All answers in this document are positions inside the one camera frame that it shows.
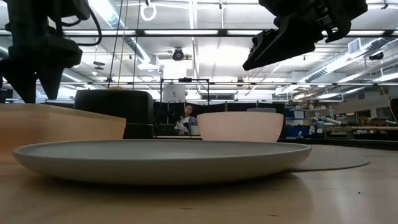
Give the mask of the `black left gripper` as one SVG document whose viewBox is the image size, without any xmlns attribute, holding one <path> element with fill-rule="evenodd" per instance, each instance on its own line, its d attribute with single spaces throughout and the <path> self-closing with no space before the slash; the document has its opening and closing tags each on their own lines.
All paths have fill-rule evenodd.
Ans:
<svg viewBox="0 0 398 224">
<path fill-rule="evenodd" d="M 0 76 L 25 103 L 35 103 L 37 76 L 47 98 L 56 100 L 63 71 L 81 62 L 81 48 L 76 42 L 47 31 L 13 31 L 11 37 L 9 57 L 0 61 Z M 37 76 L 28 68 L 38 68 Z"/>
</svg>

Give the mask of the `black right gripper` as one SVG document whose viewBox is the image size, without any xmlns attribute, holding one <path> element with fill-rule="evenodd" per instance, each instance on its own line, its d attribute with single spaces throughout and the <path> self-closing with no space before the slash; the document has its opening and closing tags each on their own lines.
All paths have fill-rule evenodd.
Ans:
<svg viewBox="0 0 398 224">
<path fill-rule="evenodd" d="M 368 11 L 366 0 L 259 0 L 275 15 L 278 29 L 263 30 L 252 39 L 245 71 L 264 67 L 315 50 L 327 34 L 327 42 L 342 39 L 351 21 Z"/>
</svg>

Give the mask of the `grey ceramic plate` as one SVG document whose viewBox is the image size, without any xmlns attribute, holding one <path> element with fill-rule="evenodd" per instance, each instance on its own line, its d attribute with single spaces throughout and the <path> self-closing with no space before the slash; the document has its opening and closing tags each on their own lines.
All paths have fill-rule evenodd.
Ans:
<svg viewBox="0 0 398 224">
<path fill-rule="evenodd" d="M 306 144 L 173 139 L 50 142 L 22 146 L 14 159 L 58 179 L 118 185 L 201 185 L 288 170 L 312 152 Z"/>
</svg>

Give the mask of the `thin black horizontal bar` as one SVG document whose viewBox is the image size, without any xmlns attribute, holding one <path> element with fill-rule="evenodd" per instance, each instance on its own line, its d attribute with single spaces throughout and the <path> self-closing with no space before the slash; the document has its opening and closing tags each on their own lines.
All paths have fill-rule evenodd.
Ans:
<svg viewBox="0 0 398 224">
<path fill-rule="evenodd" d="M 105 82 L 61 82 L 61 85 L 108 85 Z M 297 83 L 297 82 L 111 82 L 109 85 L 223 85 L 223 86 L 398 86 L 398 82 L 369 82 L 369 83 Z"/>
</svg>

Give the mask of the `black beam with light strips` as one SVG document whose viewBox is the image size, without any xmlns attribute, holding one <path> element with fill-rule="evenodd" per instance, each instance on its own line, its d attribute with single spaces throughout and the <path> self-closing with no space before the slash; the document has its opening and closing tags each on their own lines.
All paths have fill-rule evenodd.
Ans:
<svg viewBox="0 0 398 224">
<path fill-rule="evenodd" d="M 102 31 L 103 37 L 252 37 L 261 30 L 255 29 L 126 29 Z M 346 37 L 393 37 L 398 38 L 398 29 L 393 30 L 351 30 Z"/>
</svg>

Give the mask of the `black toaster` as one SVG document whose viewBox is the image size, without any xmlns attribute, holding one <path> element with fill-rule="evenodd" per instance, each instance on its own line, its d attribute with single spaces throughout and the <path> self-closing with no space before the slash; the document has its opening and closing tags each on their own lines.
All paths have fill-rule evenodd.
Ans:
<svg viewBox="0 0 398 224">
<path fill-rule="evenodd" d="M 76 93 L 74 108 L 124 118 L 124 139 L 154 137 L 154 101 L 146 91 L 79 90 Z"/>
</svg>

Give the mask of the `blue storage bins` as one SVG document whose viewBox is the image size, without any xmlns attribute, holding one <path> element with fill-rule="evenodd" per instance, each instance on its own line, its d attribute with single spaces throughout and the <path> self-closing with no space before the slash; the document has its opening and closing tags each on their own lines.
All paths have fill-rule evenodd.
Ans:
<svg viewBox="0 0 398 224">
<path fill-rule="evenodd" d="M 312 120 L 304 110 L 284 110 L 285 136 L 287 138 L 307 137 Z"/>
</svg>

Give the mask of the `wooden background table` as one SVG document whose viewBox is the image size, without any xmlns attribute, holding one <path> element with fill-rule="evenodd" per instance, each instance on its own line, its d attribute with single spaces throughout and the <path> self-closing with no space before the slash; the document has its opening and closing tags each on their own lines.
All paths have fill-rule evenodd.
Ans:
<svg viewBox="0 0 398 224">
<path fill-rule="evenodd" d="M 329 126 L 323 128 L 324 132 L 333 131 L 398 131 L 398 126 Z"/>
</svg>

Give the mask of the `person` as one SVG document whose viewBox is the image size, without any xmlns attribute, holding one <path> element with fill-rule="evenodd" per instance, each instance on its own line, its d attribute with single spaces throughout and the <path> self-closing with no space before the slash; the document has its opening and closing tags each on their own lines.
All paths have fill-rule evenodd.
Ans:
<svg viewBox="0 0 398 224">
<path fill-rule="evenodd" d="M 177 121 L 175 125 L 175 130 L 179 135 L 192 135 L 192 127 L 197 125 L 197 119 L 192 116 L 193 107 L 191 105 L 187 105 L 184 109 L 184 114 Z"/>
</svg>

